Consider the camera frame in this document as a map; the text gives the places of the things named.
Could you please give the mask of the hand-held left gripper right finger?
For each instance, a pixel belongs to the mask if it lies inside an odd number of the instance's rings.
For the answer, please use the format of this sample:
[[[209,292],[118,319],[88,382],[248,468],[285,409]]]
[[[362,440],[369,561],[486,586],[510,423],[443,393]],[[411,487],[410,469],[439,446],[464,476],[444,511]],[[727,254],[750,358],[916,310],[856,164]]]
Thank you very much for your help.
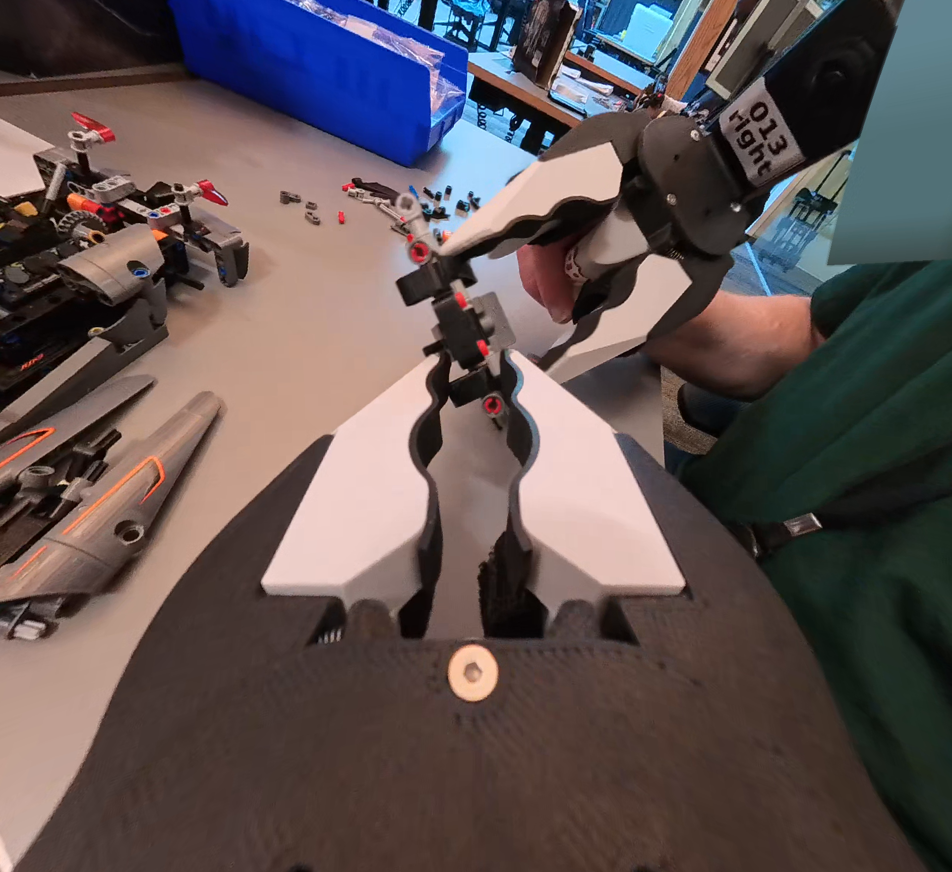
[[[626,454],[637,443],[517,352],[502,356],[499,393],[519,470],[479,570],[483,633],[541,638],[566,605],[586,604],[600,626],[614,601],[683,595]]]

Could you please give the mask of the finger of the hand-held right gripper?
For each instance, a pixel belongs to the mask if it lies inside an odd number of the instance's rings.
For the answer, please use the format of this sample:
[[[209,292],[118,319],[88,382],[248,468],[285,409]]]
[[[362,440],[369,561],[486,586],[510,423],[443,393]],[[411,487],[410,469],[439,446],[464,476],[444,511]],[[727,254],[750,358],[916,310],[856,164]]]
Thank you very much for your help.
[[[541,356],[541,370],[565,383],[637,349],[690,285],[683,265],[666,257],[638,257],[607,271],[583,285],[577,303],[585,313]]]
[[[624,165],[612,144],[538,160],[444,243],[444,257],[499,259],[584,235],[616,204]]]

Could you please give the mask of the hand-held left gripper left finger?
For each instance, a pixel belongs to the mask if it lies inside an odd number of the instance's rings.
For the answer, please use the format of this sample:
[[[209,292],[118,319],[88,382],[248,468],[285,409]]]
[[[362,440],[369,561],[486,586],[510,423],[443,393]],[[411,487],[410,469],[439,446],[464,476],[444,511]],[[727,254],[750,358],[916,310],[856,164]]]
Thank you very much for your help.
[[[438,491],[427,468],[441,450],[448,359],[426,357],[322,444],[325,453],[261,585],[272,596],[319,596],[345,611],[383,604],[420,639],[442,568]]]

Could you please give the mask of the black grey lego subassembly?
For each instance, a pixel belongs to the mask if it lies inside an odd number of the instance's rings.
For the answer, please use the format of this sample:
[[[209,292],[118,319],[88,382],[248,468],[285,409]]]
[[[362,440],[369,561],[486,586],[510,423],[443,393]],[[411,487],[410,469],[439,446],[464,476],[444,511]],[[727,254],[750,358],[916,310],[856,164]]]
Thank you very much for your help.
[[[502,392],[502,354],[515,336],[497,295],[474,295],[470,262],[442,250],[442,237],[430,228],[411,192],[393,200],[397,223],[407,238],[414,270],[397,281],[407,306],[431,305],[434,341],[426,355],[447,360],[446,399],[455,407],[479,405],[498,430],[505,430],[508,408]]]

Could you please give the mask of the lego car chassis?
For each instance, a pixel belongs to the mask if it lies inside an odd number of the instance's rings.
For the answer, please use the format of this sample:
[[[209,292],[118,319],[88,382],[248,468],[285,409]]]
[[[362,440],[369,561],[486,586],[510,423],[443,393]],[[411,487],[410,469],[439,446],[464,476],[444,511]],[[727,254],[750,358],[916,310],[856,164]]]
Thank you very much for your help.
[[[1,199],[2,439],[73,405],[168,335],[168,291],[204,284],[188,253],[213,259],[227,288],[244,281],[249,247],[199,199],[228,201],[207,179],[139,187],[96,169],[113,131],[79,113],[65,148],[35,156],[46,188]]]

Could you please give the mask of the person's right forearm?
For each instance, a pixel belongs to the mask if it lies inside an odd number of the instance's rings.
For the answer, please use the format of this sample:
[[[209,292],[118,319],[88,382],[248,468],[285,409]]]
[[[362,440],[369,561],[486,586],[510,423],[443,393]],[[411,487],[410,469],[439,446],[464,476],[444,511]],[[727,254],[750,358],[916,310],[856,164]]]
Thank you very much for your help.
[[[655,364],[690,385],[742,401],[762,397],[825,341],[811,302],[719,291],[680,328],[646,342]]]

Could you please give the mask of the scattered lego pieces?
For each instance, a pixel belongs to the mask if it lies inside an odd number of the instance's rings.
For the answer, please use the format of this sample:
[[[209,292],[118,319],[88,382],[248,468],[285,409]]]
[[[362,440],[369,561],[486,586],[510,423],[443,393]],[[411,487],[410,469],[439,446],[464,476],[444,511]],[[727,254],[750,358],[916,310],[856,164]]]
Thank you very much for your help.
[[[397,210],[396,199],[399,195],[395,188],[390,188],[376,181],[353,177],[351,181],[341,186],[341,191],[356,202],[375,207],[379,212],[385,214],[390,221],[399,226],[408,222],[407,217]],[[422,188],[420,207],[426,222],[439,223],[449,220],[448,208],[443,203],[445,197],[451,197],[451,188],[446,187],[444,191],[431,191],[429,188]]]

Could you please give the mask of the grey lego wing assembly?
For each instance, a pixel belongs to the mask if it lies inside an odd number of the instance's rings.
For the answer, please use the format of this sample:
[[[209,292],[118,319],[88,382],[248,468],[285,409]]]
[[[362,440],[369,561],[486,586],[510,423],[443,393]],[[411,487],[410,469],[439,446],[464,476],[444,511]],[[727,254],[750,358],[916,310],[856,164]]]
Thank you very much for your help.
[[[194,395],[2,569],[3,640],[46,637],[62,616],[112,585],[148,545],[152,524],[222,406],[211,391]]]

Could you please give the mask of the person's right hand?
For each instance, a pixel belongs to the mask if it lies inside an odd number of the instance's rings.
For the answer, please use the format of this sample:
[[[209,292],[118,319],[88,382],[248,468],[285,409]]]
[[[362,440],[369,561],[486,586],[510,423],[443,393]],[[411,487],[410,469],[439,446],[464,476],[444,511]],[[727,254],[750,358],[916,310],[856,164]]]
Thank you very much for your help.
[[[565,271],[569,252],[586,236],[566,236],[548,245],[527,244],[517,251],[522,286],[557,324],[572,320],[580,286]]]

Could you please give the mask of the person's blue jeans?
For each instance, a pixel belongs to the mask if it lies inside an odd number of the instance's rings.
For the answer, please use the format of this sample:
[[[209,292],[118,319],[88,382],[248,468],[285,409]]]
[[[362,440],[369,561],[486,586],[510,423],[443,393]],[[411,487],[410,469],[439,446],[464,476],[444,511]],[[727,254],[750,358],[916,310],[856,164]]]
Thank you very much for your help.
[[[664,405],[663,459],[677,475],[684,466],[708,454],[745,408],[745,403],[683,383]]]

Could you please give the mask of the dark cardboard box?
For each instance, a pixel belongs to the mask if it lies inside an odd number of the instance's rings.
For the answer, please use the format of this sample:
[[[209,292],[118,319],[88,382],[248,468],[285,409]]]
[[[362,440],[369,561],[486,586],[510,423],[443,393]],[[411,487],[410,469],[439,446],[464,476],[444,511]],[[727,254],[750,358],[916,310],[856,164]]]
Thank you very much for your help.
[[[533,0],[514,47],[515,71],[548,92],[571,44],[580,13],[569,0]]]

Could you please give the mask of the computer monitor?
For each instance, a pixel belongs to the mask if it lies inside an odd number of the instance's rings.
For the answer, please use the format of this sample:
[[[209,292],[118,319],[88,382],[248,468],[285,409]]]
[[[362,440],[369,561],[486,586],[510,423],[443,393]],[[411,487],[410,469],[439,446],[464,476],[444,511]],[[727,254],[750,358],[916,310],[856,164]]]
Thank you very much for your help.
[[[707,87],[728,101],[805,33],[822,14],[815,0],[758,0],[732,34]]]

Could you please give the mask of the clear plastic bags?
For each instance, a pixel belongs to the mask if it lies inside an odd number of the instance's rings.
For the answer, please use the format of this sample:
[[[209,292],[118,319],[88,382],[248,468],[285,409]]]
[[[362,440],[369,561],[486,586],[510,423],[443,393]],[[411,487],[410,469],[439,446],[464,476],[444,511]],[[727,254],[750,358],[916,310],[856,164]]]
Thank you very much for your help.
[[[463,88],[441,73],[445,54],[431,45],[405,37],[385,26],[377,25],[359,16],[331,9],[317,0],[284,0],[306,9],[337,27],[368,40],[412,63],[424,66],[429,75],[430,113],[435,116],[444,107],[456,106],[465,100]]]

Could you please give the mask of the blue storage bin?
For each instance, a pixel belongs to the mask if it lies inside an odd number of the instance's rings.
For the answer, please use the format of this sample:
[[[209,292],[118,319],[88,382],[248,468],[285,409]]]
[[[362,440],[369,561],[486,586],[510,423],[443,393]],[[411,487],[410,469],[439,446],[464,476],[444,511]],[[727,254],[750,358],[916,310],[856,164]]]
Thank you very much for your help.
[[[442,75],[466,93],[463,48],[363,0],[317,1],[442,51]],[[424,66],[292,3],[168,3],[192,73],[403,166],[415,165],[463,117],[466,98],[431,115]]]

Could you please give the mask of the wooden post with red bracket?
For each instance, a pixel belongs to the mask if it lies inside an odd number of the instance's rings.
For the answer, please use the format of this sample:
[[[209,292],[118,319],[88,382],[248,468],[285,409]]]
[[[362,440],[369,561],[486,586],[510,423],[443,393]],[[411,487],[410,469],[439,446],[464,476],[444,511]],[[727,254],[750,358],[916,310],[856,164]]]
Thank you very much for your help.
[[[738,0],[710,0],[690,34],[684,48],[668,73],[665,92],[668,97],[684,101],[695,76],[708,61],[708,56],[725,26],[732,21]]]

